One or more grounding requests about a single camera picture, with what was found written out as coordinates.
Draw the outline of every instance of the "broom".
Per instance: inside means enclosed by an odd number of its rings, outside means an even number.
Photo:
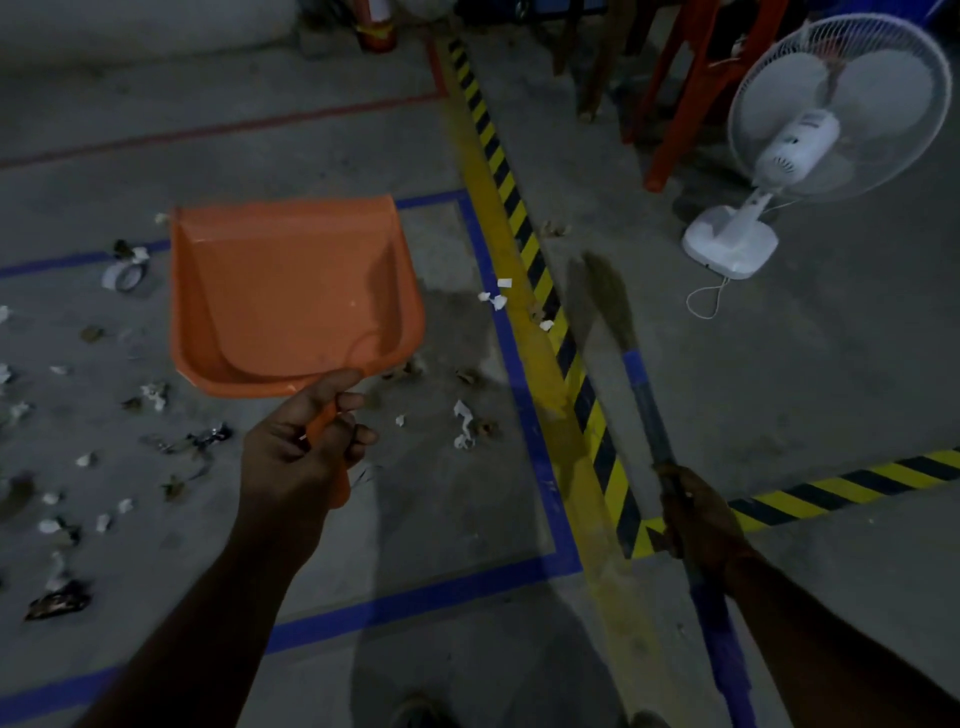
[[[587,268],[590,296],[620,349],[654,464],[674,465],[676,461],[673,449],[670,448],[670,440],[657,409],[650,378],[640,357],[634,332],[634,317],[623,278],[599,255],[585,253],[584,264]],[[664,492],[676,496],[681,503],[687,502],[679,479],[661,477],[660,486]],[[754,708],[750,703],[750,677],[747,675],[743,650],[730,620],[727,598],[718,587],[707,582],[689,559],[684,558],[684,568],[690,585],[690,598],[693,599],[697,620],[700,621],[700,629],[707,646],[713,683],[727,701],[727,712],[733,728],[756,728]]]

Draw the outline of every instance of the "fan stand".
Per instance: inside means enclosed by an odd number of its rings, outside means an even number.
[[[748,279],[777,249],[777,234],[759,220],[772,197],[757,189],[740,209],[704,210],[684,233],[684,251],[725,278]]]

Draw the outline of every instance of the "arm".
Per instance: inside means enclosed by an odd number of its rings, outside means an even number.
[[[768,564],[699,476],[659,470],[689,495],[663,498],[670,543],[736,601],[796,728],[960,725],[960,703]]]
[[[287,587],[320,541],[335,474],[376,440],[349,414],[363,398],[340,394],[359,380],[325,376],[250,431],[223,553],[77,728],[235,725]],[[300,437],[334,398],[344,414],[310,448]]]

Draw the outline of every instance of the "red floor line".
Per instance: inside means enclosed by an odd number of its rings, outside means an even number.
[[[131,136],[127,139],[117,139],[115,141],[108,141],[102,144],[88,144],[81,147],[68,147],[66,149],[56,149],[50,152],[41,152],[39,154],[28,155],[26,157],[0,159],[0,170],[13,169],[15,167],[26,167],[31,164],[41,164],[48,161],[60,161],[62,159],[86,157],[88,155],[100,154],[102,152],[115,152],[120,149],[146,147],[152,144],[168,144],[174,141],[184,141],[185,139],[199,139],[205,136],[216,136],[218,134],[253,132],[262,129],[271,129],[273,127],[281,127],[287,124],[298,124],[304,121],[325,119],[330,116],[346,116],[352,113],[365,113],[368,111],[394,109],[396,107],[409,106],[411,104],[422,104],[427,101],[437,101],[444,96],[445,94],[441,94],[438,91],[432,91],[431,93],[423,93],[419,96],[406,96],[400,99],[383,99],[382,101],[369,101],[365,104],[352,104],[345,107],[329,107],[326,109],[314,109],[311,111],[298,111],[296,113],[289,113],[283,116],[268,116],[261,119],[250,119],[248,121],[238,121],[231,124],[214,124],[209,127],[184,129],[178,132]]]

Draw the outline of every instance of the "orange dustpan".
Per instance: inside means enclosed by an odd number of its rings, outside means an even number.
[[[393,198],[176,209],[171,349],[213,397],[285,397],[341,367],[408,359],[423,302]],[[336,416],[307,428],[315,442]],[[339,473],[331,507],[349,499]]]

